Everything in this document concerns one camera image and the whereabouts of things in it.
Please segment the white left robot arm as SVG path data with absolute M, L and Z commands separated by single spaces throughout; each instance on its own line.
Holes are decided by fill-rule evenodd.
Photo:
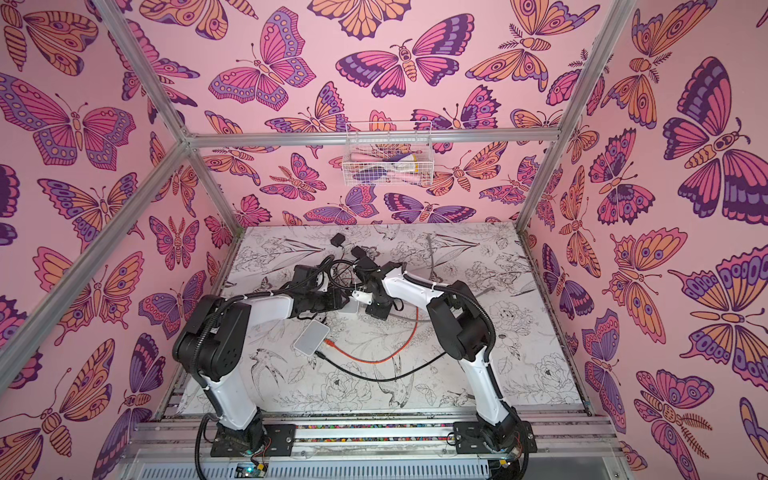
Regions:
M 172 357 L 201 387 L 214 409 L 205 421 L 216 422 L 215 453 L 226 448 L 255 453 L 266 446 L 262 411 L 249 398 L 238 372 L 247 359 L 246 335 L 254 326 L 345 306 L 348 300 L 342 291 L 330 284 L 332 263 L 326 258 L 319 266 L 299 265 L 292 280 L 276 290 L 230 298 L 207 294 L 193 303 Z

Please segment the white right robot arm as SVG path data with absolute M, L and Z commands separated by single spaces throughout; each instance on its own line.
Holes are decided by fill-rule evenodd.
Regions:
M 491 451 L 523 457 L 537 451 L 531 424 L 505 400 L 497 381 L 492 359 L 497 340 L 493 321 L 465 283 L 426 280 L 395 262 L 356 267 L 354 272 L 360 284 L 354 288 L 353 297 L 367 305 L 368 315 L 380 317 L 396 302 L 427 312 L 440 347 L 459 363 L 467 378 L 480 435 Z

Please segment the white network switch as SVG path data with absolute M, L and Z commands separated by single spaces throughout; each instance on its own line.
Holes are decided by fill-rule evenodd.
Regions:
M 356 315 L 359 310 L 359 303 L 356 300 L 350 300 L 344 307 L 338 310 L 339 314 Z
M 293 343 L 295 352 L 311 357 L 321 347 L 330 333 L 330 328 L 317 321 L 311 320 Z

